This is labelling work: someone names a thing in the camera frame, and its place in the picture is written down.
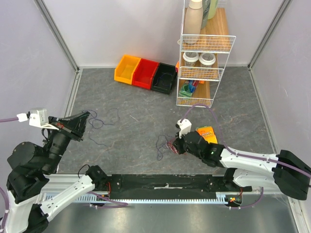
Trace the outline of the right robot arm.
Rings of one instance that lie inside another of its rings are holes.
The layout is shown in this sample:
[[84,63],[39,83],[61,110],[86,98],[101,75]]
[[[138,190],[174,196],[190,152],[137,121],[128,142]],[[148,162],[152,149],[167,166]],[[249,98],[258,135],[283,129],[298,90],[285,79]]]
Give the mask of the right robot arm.
[[297,200],[306,200],[311,181],[311,168],[288,150],[278,154],[258,154],[227,148],[207,142],[198,132],[178,136],[173,147],[199,158],[210,167],[226,168],[223,187],[234,191],[238,187],[278,187]]

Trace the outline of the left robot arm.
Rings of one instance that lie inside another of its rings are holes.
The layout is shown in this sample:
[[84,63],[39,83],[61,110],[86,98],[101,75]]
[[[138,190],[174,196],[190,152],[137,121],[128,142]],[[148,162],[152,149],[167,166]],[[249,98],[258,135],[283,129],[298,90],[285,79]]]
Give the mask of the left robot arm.
[[107,175],[99,166],[90,166],[73,185],[46,202],[36,203],[70,141],[83,139],[89,115],[89,111],[84,111],[64,118],[51,117],[44,108],[17,115],[19,122],[28,121],[48,135],[42,147],[31,142],[18,144],[7,159],[12,170],[7,178],[7,190],[1,191],[5,201],[2,233],[41,233],[58,213],[81,195],[105,189]]

